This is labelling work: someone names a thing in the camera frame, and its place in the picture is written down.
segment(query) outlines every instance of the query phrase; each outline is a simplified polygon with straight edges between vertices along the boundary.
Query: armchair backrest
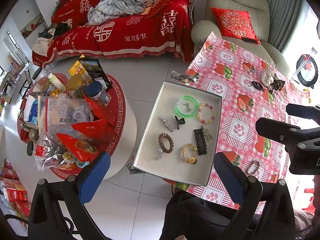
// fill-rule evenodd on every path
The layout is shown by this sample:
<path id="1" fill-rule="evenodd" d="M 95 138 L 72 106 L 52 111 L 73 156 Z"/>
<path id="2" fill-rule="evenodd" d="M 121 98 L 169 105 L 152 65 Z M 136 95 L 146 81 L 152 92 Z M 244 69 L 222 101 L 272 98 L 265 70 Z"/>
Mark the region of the armchair backrest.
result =
<path id="1" fill-rule="evenodd" d="M 248 11 L 258 39 L 268 41 L 270 12 L 266 0 L 207 0 L 204 19 L 217 23 L 210 7 Z"/>

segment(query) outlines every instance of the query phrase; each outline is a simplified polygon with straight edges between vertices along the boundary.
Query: sofa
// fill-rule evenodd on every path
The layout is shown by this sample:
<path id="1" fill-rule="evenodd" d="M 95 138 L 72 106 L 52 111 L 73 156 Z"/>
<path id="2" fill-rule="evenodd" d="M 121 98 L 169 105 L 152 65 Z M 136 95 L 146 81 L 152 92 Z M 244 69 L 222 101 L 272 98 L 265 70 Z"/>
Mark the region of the sofa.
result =
<path id="1" fill-rule="evenodd" d="M 184 62 L 193 59 L 189 8 L 191 0 L 169 0 L 154 16 L 123 16 L 89 26 L 88 10 L 100 0 L 62 0 L 52 23 L 67 23 L 71 29 L 50 41 L 46 55 L 32 52 L 33 64 L 45 67 L 59 59 L 85 55 L 120 58 L 158 56 L 172 52 Z M 145 0 L 151 7 L 156 0 Z"/>
<path id="2" fill-rule="evenodd" d="M 221 36 L 211 7 L 248 11 L 254 32 L 261 44 L 250 44 L 241 39 Z M 253 54 L 261 57 L 270 66 L 276 67 L 284 76 L 289 77 L 291 71 L 283 55 L 271 44 L 268 43 L 270 24 L 269 6 L 266 0 L 207 0 L 204 20 L 195 24 L 191 31 L 191 37 L 195 44 L 197 55 L 203 46 L 202 39 L 205 39 L 213 31 L 218 37 L 236 44 Z"/>

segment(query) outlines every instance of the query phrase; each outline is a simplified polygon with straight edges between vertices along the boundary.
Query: white bottle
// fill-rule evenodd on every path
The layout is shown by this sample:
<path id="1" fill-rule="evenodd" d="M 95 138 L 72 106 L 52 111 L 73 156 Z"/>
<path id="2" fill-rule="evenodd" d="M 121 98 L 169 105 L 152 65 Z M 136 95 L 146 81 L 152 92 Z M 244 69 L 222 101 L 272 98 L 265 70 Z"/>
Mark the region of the white bottle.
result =
<path id="1" fill-rule="evenodd" d="M 66 91 L 66 87 L 62 82 L 52 73 L 48 75 L 49 81 L 54 85 L 57 89 L 59 89 L 62 93 Z"/>

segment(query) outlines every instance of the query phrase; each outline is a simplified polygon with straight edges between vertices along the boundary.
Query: black phone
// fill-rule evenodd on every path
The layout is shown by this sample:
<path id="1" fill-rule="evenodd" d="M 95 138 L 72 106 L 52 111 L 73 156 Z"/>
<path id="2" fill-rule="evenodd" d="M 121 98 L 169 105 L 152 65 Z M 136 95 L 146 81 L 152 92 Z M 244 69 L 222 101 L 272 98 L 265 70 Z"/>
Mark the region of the black phone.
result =
<path id="1" fill-rule="evenodd" d="M 259 43 L 256 41 L 256 40 L 254 40 L 254 39 L 249 39 L 249 38 L 245 38 L 245 37 L 242 37 L 241 38 L 244 42 L 246 42 L 246 43 L 252 43 L 252 44 L 256 44 L 256 45 L 258 45 Z"/>

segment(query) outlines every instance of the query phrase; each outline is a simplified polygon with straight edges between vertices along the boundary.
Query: gray curtain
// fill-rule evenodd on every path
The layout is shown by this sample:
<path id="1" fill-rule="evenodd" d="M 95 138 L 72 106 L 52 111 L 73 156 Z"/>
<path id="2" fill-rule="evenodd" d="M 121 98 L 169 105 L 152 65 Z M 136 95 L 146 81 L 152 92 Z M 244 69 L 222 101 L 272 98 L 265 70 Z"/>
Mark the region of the gray curtain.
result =
<path id="1" fill-rule="evenodd" d="M 302 0 L 267 0 L 270 8 L 268 43 L 280 52 L 297 21 Z"/>

